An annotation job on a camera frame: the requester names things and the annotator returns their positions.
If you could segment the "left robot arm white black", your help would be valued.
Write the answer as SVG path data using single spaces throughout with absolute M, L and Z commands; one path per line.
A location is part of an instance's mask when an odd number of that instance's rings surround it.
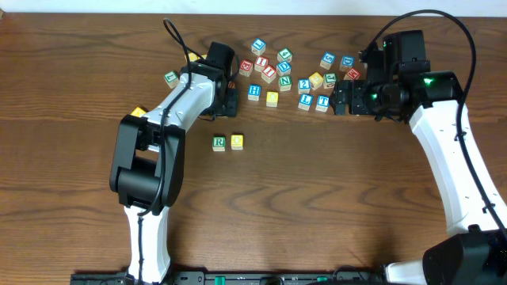
M 131 231 L 128 284 L 160 284 L 170 269 L 168 216 L 183 182 L 186 133 L 199 116 L 227 103 L 228 74 L 191 63 L 158 107 L 120 121 L 109 186 Z

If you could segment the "green R block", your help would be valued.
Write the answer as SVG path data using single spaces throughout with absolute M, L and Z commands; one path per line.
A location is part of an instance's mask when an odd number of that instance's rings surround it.
M 226 137 L 225 136 L 214 136 L 212 138 L 212 149 L 215 152 L 224 152 L 226 149 Z

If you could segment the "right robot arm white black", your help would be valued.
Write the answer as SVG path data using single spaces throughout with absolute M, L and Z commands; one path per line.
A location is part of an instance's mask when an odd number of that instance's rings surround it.
M 391 263 L 383 278 L 399 284 L 504 284 L 506 204 L 471 132 L 463 90 L 451 71 L 431 71 L 420 30 L 383 38 L 364 52 L 367 77 L 339 81 L 330 106 L 409 124 L 429 161 L 444 205 L 448 239 L 420 260 Z

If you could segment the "yellow O block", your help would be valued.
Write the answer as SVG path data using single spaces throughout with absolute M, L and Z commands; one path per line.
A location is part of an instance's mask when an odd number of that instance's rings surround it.
M 244 135 L 233 134 L 231 136 L 231 149 L 232 150 L 242 150 L 243 147 L 244 147 Z
M 266 94 L 266 106 L 276 108 L 279 101 L 279 93 L 274 91 L 268 91 Z

